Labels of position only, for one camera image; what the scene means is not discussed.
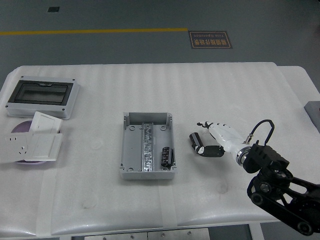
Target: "white table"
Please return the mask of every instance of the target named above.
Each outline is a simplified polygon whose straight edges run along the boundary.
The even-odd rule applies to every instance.
[[[183,229],[275,221],[247,196],[255,174],[225,153],[203,158],[189,134],[220,122],[244,138],[272,119],[269,141],[295,177],[320,183],[320,135],[304,105],[320,94],[304,69],[268,62],[21,66],[0,92],[0,126],[8,134],[31,118],[8,117],[5,104],[20,76],[73,78],[81,85],[56,162],[0,165],[0,238]],[[123,180],[119,173],[123,112],[173,115],[178,174],[173,180]],[[264,141],[261,126],[252,141]]]

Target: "open junction box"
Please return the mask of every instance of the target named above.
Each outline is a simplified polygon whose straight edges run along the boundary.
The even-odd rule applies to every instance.
[[[173,179],[176,172],[172,115],[125,112],[120,163],[122,178]]]

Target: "yellow floor line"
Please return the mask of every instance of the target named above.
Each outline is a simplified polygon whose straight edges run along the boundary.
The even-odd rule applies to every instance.
[[[39,35],[39,34],[105,34],[105,33],[146,33],[146,32],[187,32],[181,28],[129,28],[129,29],[83,29],[46,31],[0,31],[0,35]]]

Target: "gray electrical box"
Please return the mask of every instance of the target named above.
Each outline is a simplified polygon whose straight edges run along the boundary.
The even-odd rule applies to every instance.
[[[79,88],[72,78],[21,76],[5,107],[11,117],[33,117],[41,112],[67,120]]]
[[[173,117],[166,112],[125,112],[120,174],[125,180],[173,179]]]

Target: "gray floor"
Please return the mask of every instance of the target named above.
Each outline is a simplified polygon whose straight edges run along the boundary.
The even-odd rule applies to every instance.
[[[47,13],[56,6],[58,13]],[[320,91],[318,0],[0,0],[0,32],[139,28],[227,31],[233,49],[191,49],[187,32],[6,34],[0,35],[0,86],[24,65],[274,62],[303,67]],[[262,230],[266,240],[280,239],[270,233],[305,238],[281,223]],[[238,227],[224,231],[212,228],[210,235],[247,239]]]

